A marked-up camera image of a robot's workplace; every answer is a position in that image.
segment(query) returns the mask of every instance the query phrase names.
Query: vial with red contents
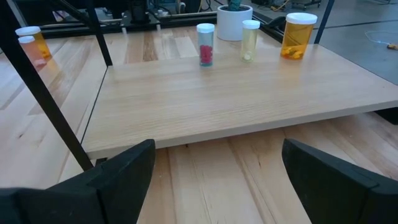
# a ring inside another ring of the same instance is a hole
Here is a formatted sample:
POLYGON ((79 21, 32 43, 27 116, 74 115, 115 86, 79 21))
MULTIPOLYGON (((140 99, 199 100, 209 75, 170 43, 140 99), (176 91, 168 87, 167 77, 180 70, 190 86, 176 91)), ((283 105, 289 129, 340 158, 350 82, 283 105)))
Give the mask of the vial with red contents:
POLYGON ((213 24, 199 24, 197 25, 198 31, 198 44, 199 44, 199 59, 200 65, 209 67, 213 65, 213 38, 214 38, 213 24))

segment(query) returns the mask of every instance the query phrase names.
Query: wooden tabletop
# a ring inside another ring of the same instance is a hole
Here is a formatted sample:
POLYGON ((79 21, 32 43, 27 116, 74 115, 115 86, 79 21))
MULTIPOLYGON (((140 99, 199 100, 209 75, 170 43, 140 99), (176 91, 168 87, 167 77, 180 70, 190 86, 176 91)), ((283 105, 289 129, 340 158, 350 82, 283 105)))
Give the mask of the wooden tabletop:
POLYGON ((215 55, 109 67, 83 141, 90 158, 147 138, 157 147, 398 106, 398 86, 310 45, 302 61, 259 48, 253 63, 215 55))

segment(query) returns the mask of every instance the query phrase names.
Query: clear plastic vial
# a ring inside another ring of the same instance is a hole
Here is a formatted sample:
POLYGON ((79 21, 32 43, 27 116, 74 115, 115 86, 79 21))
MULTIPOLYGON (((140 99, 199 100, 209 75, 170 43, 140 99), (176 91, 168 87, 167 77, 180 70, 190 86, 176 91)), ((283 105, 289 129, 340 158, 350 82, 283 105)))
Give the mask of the clear plastic vial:
POLYGON ((198 45, 200 65, 209 67, 213 65, 213 38, 214 38, 214 24, 199 24, 198 31, 198 45))
POLYGON ((256 56, 257 30, 260 22, 245 20, 243 23, 243 40, 241 49, 241 59, 244 62, 252 62, 256 56))

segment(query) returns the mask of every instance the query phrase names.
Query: white planter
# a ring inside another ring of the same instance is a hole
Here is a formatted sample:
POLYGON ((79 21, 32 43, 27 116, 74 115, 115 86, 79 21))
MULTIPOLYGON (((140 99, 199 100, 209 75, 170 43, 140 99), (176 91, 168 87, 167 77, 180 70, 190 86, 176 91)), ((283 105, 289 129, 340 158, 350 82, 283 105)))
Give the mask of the white planter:
POLYGON ((241 5, 241 7, 245 7, 247 10, 231 12, 221 9, 223 7, 225 6, 217 8, 217 37, 230 41, 242 40, 242 21, 252 18, 253 8, 241 5))

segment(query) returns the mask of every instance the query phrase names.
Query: white bottle cap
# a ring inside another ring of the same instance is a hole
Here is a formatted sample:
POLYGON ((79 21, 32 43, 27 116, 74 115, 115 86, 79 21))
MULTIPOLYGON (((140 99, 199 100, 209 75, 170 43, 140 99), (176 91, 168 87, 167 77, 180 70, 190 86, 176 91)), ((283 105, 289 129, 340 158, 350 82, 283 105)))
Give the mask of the white bottle cap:
POLYGON ((35 38, 33 36, 25 36, 25 37, 18 38, 18 41, 21 44, 28 44, 28 43, 35 41, 35 38))
POLYGON ((293 12, 286 16, 286 21, 291 24, 312 25, 316 24, 318 16, 304 12, 293 12))
POLYGON ((16 33, 18 36, 24 36, 24 35, 33 35, 33 34, 37 34, 37 33, 39 33, 40 31, 41 31, 41 30, 40 30, 40 27, 32 26, 32 27, 22 27, 22 28, 19 28, 19 29, 15 30, 15 33, 16 33))
POLYGON ((204 34, 214 32, 214 24, 198 24, 197 31, 204 34))
POLYGON ((243 21, 243 28, 245 29, 258 29, 260 28, 260 22, 254 20, 243 21))

